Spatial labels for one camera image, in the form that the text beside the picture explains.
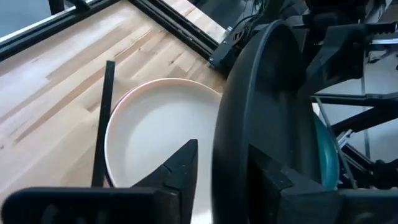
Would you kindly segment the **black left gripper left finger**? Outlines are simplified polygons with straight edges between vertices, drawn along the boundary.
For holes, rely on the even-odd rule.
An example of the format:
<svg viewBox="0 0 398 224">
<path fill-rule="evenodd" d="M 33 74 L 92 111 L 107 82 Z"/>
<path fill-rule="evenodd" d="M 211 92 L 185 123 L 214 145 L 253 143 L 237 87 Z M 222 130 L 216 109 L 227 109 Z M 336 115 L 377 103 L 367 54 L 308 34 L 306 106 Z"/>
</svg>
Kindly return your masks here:
<svg viewBox="0 0 398 224">
<path fill-rule="evenodd" d="M 130 188 L 29 187 L 3 203 L 3 224 L 190 224 L 198 142 L 187 141 Z"/>
</svg>

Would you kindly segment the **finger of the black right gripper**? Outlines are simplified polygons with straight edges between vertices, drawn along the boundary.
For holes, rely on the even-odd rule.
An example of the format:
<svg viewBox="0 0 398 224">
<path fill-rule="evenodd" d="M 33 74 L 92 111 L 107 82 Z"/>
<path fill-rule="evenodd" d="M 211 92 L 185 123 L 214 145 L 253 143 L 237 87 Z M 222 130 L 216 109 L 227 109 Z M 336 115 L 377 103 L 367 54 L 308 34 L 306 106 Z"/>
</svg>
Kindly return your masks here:
<svg viewBox="0 0 398 224">
<path fill-rule="evenodd" d="M 362 78 L 366 44 L 367 29 L 363 24 L 329 27 L 320 50 L 307 67 L 307 80 L 298 92 L 316 93 Z"/>
</svg>

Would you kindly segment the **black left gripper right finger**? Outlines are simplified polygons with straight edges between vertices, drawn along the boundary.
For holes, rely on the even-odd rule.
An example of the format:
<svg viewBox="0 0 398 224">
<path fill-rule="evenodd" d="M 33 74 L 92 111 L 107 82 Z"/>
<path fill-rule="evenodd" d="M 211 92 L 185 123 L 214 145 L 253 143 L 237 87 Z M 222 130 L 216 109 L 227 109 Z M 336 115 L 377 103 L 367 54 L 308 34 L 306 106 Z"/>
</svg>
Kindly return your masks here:
<svg viewBox="0 0 398 224">
<path fill-rule="evenodd" d="M 250 224 L 398 224 L 398 190 L 328 190 L 249 147 Z"/>
</svg>

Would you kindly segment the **blue plate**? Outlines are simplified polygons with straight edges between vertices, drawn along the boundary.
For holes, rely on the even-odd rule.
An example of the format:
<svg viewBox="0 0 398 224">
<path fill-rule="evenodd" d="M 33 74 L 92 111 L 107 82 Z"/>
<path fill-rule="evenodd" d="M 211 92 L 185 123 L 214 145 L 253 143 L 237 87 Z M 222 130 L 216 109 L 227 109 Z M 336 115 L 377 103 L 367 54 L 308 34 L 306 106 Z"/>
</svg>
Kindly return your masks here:
<svg viewBox="0 0 398 224">
<path fill-rule="evenodd" d="M 315 128 L 319 148 L 322 185 L 326 189 L 336 189 L 340 177 L 340 164 L 335 140 L 321 119 L 314 115 Z"/>
</svg>

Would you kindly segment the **cream plate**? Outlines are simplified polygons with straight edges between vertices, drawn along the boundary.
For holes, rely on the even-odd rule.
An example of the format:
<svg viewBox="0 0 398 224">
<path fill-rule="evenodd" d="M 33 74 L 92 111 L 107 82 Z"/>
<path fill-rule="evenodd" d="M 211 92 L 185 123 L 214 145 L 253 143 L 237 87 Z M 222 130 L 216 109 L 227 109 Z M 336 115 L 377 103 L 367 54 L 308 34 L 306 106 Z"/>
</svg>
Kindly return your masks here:
<svg viewBox="0 0 398 224">
<path fill-rule="evenodd" d="M 213 224 L 211 163 L 221 94 L 195 81 L 163 78 L 133 88 L 116 104 L 104 140 L 109 183 L 131 187 L 187 141 L 198 142 L 192 224 Z"/>
</svg>

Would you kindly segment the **black plate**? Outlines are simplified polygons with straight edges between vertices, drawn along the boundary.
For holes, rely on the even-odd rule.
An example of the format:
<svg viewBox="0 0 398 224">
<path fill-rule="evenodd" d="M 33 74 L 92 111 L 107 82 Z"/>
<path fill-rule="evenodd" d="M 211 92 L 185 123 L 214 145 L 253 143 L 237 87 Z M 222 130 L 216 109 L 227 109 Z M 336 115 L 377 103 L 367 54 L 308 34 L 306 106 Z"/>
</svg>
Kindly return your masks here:
<svg viewBox="0 0 398 224">
<path fill-rule="evenodd" d="M 321 185 L 307 79 L 290 27 L 275 21 L 245 46 L 231 69 L 213 141 L 211 203 L 214 224 L 250 224 L 248 160 L 253 146 Z"/>
</svg>

